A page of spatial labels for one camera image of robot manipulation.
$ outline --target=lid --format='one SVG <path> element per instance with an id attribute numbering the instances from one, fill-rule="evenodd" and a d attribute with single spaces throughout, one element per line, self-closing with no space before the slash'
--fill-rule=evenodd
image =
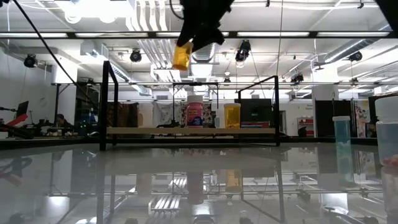
<path id="1" fill-rule="evenodd" d="M 203 103 L 203 96 L 201 95 L 192 95 L 187 98 L 188 103 Z"/>
<path id="2" fill-rule="evenodd" d="M 227 106 L 241 106 L 241 104 L 240 103 L 227 103 L 224 105 L 224 107 L 227 107 Z"/>
<path id="3" fill-rule="evenodd" d="M 350 119 L 351 119 L 350 116 L 333 117 L 333 121 L 349 121 Z"/>
<path id="4" fill-rule="evenodd" d="M 395 118 L 398 113 L 398 96 L 391 96 L 376 100 L 376 116 L 391 116 Z"/>

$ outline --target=black wire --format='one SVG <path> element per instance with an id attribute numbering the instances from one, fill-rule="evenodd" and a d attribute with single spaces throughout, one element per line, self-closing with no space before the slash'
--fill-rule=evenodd
<path id="1" fill-rule="evenodd" d="M 169 0 L 169 3 L 170 3 L 170 8 L 172 9 L 172 12 L 175 15 L 175 17 L 177 17 L 177 18 L 179 18 L 181 20 L 184 20 L 184 18 L 182 16 L 179 16 L 179 15 L 177 15 L 177 13 L 175 13 L 174 8 L 173 8 L 172 0 Z"/>
<path id="2" fill-rule="evenodd" d="M 94 108 L 96 110 L 99 110 L 98 106 L 96 103 L 94 103 L 94 101 L 91 99 L 91 97 L 89 97 L 86 92 L 82 89 L 82 87 L 80 85 L 78 85 L 73 79 L 72 77 L 68 74 L 68 72 L 64 69 L 64 67 L 61 65 L 60 61 L 58 60 L 58 58 L 55 56 L 55 54 L 52 52 L 52 50 L 50 49 L 49 45 L 46 43 L 46 41 L 44 40 L 44 38 L 42 37 L 42 34 L 39 32 L 39 30 L 36 28 L 36 26 L 33 24 L 32 20 L 29 18 L 29 16 L 26 14 L 25 10 L 22 8 L 22 6 L 17 2 L 17 0 L 14 0 L 15 5 L 18 7 L 18 9 L 20 10 L 20 12 L 24 15 L 25 19 L 28 21 L 28 23 L 30 24 L 30 26 L 33 28 L 33 30 L 35 30 L 35 33 L 39 36 L 39 39 L 42 41 L 42 43 L 44 44 L 44 47 L 48 50 L 48 52 L 50 53 L 50 55 L 52 56 L 52 58 L 55 60 L 55 62 L 57 63 L 57 65 L 59 65 L 59 67 L 61 68 L 61 70 L 67 75 L 67 77 L 72 81 L 72 83 L 77 86 L 77 88 L 89 99 L 90 103 L 94 106 Z"/>

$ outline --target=ceiling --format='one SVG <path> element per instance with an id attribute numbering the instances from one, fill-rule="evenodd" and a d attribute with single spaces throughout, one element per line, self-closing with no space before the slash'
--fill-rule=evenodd
<path id="1" fill-rule="evenodd" d="M 101 22 L 98 18 L 82 18 L 76 24 L 70 24 L 65 20 L 65 13 L 59 9 L 59 5 L 52 1 L 20 0 L 22 7 L 32 19 L 33 23 L 44 32 L 99 32 L 99 31 L 128 31 L 125 18 L 119 17 L 112 23 Z M 357 9 L 357 0 L 281 0 L 271 1 L 270 7 L 264 7 L 265 1 L 236 0 L 232 11 L 226 14 L 221 22 L 220 30 L 332 30 L 332 31 L 353 31 L 353 30 L 377 30 L 380 24 L 386 24 L 381 10 L 374 1 L 364 1 L 365 7 Z M 349 9 L 336 9 L 333 6 L 351 7 Z M 9 28 L 7 25 L 7 7 L 0 9 L 0 32 L 23 31 L 32 32 L 29 23 L 24 19 L 15 4 L 9 7 Z M 149 3 L 146 2 L 146 21 L 149 25 Z M 179 31 L 182 22 L 170 11 L 166 1 L 165 21 L 168 30 Z M 211 78 L 208 81 L 222 82 L 224 73 L 230 72 L 231 81 L 255 82 L 258 79 L 278 74 L 281 80 L 290 77 L 289 71 L 298 65 L 303 59 L 315 58 L 316 54 L 331 52 L 351 39 L 249 39 L 251 43 L 251 56 L 245 61 L 243 68 L 236 68 L 234 54 L 241 43 L 241 39 L 226 39 L 225 43 L 218 46 L 214 61 Z M 48 40 L 52 47 L 67 52 L 85 64 L 80 57 L 79 45 L 81 40 Z M 125 71 L 131 73 L 135 80 L 140 82 L 154 82 L 149 75 L 151 62 L 143 50 L 142 61 L 132 63 L 129 55 L 132 49 L 142 48 L 137 40 L 95 40 L 96 44 L 104 44 L 109 49 L 109 57 L 118 63 Z M 39 40 L 11 40 L 13 47 L 43 47 Z M 349 61 L 340 61 L 332 64 L 339 71 L 340 80 L 350 80 L 352 76 L 377 69 L 385 64 L 395 61 L 398 51 L 395 49 L 398 40 L 383 39 L 375 44 L 361 50 L 363 59 L 360 62 L 353 62 L 353 68 Z M 383 77 L 396 75 L 397 69 L 391 69 L 382 73 L 376 73 L 360 81 L 374 81 Z M 305 81 L 311 81 L 311 69 L 309 66 L 300 68 Z M 79 69 L 79 77 L 91 77 L 101 80 L 101 63 L 88 63 Z M 187 78 L 188 73 L 181 73 L 181 78 Z"/>

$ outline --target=wooden plank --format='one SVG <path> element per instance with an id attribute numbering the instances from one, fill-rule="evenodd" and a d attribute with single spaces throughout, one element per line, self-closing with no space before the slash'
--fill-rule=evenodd
<path id="1" fill-rule="evenodd" d="M 108 134 L 275 134 L 274 128 L 107 128 Z"/>

